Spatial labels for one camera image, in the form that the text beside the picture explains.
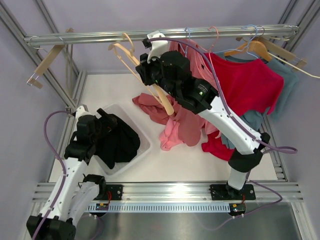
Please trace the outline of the black t shirt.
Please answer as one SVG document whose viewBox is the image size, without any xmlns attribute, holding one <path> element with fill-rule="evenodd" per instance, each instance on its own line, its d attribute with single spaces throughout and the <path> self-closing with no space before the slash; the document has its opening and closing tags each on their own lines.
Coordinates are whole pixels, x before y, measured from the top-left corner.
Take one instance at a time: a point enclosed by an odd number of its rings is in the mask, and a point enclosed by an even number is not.
<svg viewBox="0 0 320 240">
<path fill-rule="evenodd" d="M 111 116 L 117 126 L 99 143 L 95 154 L 112 170 L 116 163 L 129 163 L 135 158 L 141 141 L 126 122 L 114 114 Z"/>
</svg>

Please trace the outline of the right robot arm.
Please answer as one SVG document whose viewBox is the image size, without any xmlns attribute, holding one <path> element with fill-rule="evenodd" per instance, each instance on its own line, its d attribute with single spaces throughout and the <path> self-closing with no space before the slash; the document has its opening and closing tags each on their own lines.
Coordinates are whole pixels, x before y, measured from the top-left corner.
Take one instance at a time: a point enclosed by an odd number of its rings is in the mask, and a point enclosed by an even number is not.
<svg viewBox="0 0 320 240">
<path fill-rule="evenodd" d="M 135 69 L 145 86 L 155 87 L 155 99 L 168 114 L 173 114 L 174 109 L 164 92 L 184 109 L 214 125 L 233 143 L 229 179 L 225 187 L 211 187 L 210 191 L 221 199 L 242 199 L 247 174 L 261 162 L 262 149 L 269 143 L 270 135 L 251 129 L 227 110 L 218 91 L 206 80 L 193 77 L 189 59 L 178 51 L 167 51 L 160 57 L 144 53 Z"/>
</svg>

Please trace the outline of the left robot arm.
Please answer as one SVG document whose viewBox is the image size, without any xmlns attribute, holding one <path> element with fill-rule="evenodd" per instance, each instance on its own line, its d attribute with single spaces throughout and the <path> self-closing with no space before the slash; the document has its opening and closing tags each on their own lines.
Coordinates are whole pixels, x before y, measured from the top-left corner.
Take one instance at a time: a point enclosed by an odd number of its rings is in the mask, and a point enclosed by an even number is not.
<svg viewBox="0 0 320 240">
<path fill-rule="evenodd" d="M 30 216 L 26 227 L 33 240 L 73 240 L 76 227 L 93 200 L 112 199 L 105 177 L 84 173 L 97 148 L 116 128 L 113 114 L 99 108 L 100 117 L 91 114 L 86 105 L 73 113 L 76 130 L 65 149 L 64 157 L 55 154 L 62 172 L 38 215 Z"/>
</svg>

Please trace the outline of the dusty pink t shirt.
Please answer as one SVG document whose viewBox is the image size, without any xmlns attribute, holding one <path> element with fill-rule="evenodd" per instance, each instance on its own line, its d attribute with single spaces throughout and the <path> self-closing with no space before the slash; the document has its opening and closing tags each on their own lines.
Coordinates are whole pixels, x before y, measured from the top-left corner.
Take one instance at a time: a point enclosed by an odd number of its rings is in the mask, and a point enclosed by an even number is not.
<svg viewBox="0 0 320 240">
<path fill-rule="evenodd" d="M 197 145 L 201 139 L 205 120 L 183 108 L 172 96 L 168 95 L 167 99 L 174 109 L 172 115 L 168 115 L 165 108 L 147 93 L 134 97 L 132 102 L 149 115 L 153 122 L 165 126 L 159 135 L 160 148 L 163 151 L 169 151 L 179 144 L 186 144 L 189 147 Z"/>
</svg>

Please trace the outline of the light blue wire hanger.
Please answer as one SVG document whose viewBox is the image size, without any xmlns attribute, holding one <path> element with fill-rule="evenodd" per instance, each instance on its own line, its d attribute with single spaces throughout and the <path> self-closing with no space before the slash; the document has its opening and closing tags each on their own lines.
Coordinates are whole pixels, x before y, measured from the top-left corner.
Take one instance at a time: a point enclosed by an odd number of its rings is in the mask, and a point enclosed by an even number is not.
<svg viewBox="0 0 320 240">
<path fill-rule="evenodd" d="M 178 50 L 181 51 L 182 55 L 184 55 L 185 58 L 188 57 L 188 49 L 189 49 L 189 43 L 190 43 L 190 40 L 191 40 L 191 31 L 190 31 L 190 28 L 189 27 L 186 27 L 184 29 L 184 31 L 187 33 L 187 40 L 184 41 L 184 43 L 186 43 L 185 46 L 183 46 L 182 43 L 179 43 L 178 44 Z"/>
</svg>

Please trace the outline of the beige plastic hanger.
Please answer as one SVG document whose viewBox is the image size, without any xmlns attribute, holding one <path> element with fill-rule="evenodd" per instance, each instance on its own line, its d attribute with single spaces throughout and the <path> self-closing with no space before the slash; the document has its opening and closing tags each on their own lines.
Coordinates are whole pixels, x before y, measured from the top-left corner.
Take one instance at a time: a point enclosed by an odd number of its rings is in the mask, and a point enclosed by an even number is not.
<svg viewBox="0 0 320 240">
<path fill-rule="evenodd" d="M 169 102 L 166 94 L 159 86 L 161 77 L 158 73 L 161 72 L 162 67 L 158 62 L 160 57 L 168 50 L 168 41 L 161 40 L 159 43 L 151 43 L 153 38 L 161 38 L 164 35 L 159 31 L 149 33 L 142 42 L 144 46 L 150 49 L 149 53 L 144 53 L 140 58 L 135 57 L 135 46 L 129 35 L 125 32 L 122 33 L 122 39 L 129 41 L 131 48 L 125 48 L 119 41 L 111 43 L 108 50 L 112 50 L 118 59 L 130 70 L 130 72 L 143 84 L 152 96 L 165 108 L 166 113 L 171 116 L 174 114 L 173 105 Z M 132 69 L 123 60 L 122 56 L 118 53 L 118 49 L 122 50 L 127 58 L 132 62 L 135 69 Z"/>
</svg>

